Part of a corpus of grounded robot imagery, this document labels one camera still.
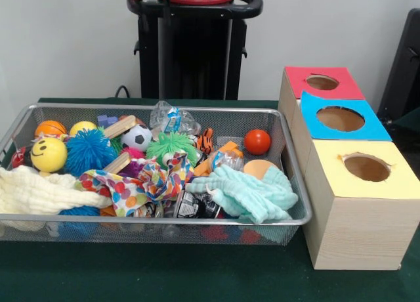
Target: green tablecloth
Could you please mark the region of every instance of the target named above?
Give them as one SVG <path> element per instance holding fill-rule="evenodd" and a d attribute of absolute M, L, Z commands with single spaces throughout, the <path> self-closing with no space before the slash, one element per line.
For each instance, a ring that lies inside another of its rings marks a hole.
<path fill-rule="evenodd" d="M 43 102 L 154 104 L 140 99 Z M 277 108 L 276 102 L 170 100 Z M 420 233 L 402 269 L 313 270 L 299 229 L 285 248 L 0 243 L 0 301 L 420 301 Z"/>

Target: soccer ball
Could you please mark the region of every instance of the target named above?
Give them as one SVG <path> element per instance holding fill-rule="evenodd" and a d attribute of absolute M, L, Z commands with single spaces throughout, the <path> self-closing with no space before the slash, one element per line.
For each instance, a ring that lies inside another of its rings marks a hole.
<path fill-rule="evenodd" d="M 152 132 L 145 125 L 135 125 L 121 137 L 123 148 L 134 148 L 145 152 L 152 140 Z"/>

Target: metal basket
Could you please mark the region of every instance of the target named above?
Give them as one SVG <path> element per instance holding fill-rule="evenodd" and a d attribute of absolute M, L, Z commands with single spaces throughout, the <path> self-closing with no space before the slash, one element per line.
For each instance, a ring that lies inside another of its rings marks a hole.
<path fill-rule="evenodd" d="M 247 108 L 184 108 L 192 113 L 203 128 L 212 127 L 216 148 L 229 140 L 235 141 L 244 152 L 245 162 L 264 158 L 283 169 L 291 181 L 299 201 L 289 210 L 292 220 L 266 221 L 253 225 L 239 219 L 144 219 L 132 217 L 84 217 L 0 214 L 0 240 L 54 242 L 112 242 L 112 243 L 182 243 L 182 244 L 272 244 L 285 246 L 299 226 L 312 216 L 289 129 L 284 116 L 276 110 Z M 112 106 L 87 104 L 34 104 L 23 109 L 0 142 L 3 166 L 14 148 L 27 146 L 38 124 L 53 119 L 68 129 L 81 120 L 96 121 L 99 115 L 135 115 L 149 122 L 152 106 Z M 272 138 L 265 156 L 252 156 L 243 147 L 243 138 L 251 129 L 264 129 Z M 43 225 L 36 232 L 22 232 L 2 225 L 19 221 L 26 225 Z M 52 236 L 51 227 L 59 235 Z"/>

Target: yellow ball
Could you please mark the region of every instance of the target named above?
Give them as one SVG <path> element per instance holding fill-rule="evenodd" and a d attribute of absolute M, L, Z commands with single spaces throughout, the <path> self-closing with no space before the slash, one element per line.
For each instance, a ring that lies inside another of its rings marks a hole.
<path fill-rule="evenodd" d="M 33 166 L 42 172 L 56 172 L 66 164 L 66 160 L 66 145 L 56 138 L 43 138 L 31 149 Z"/>
<path fill-rule="evenodd" d="M 90 121 L 79 121 L 70 129 L 70 136 L 76 136 L 79 131 L 88 131 L 96 128 L 97 126 Z"/>

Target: smiley face ball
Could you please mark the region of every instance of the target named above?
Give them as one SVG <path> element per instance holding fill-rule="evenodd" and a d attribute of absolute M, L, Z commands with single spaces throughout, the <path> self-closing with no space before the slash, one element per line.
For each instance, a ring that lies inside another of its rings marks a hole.
<path fill-rule="evenodd" d="M 38 170 L 46 173 L 57 172 L 67 160 L 66 145 L 56 138 L 37 141 L 31 149 L 31 161 Z"/>

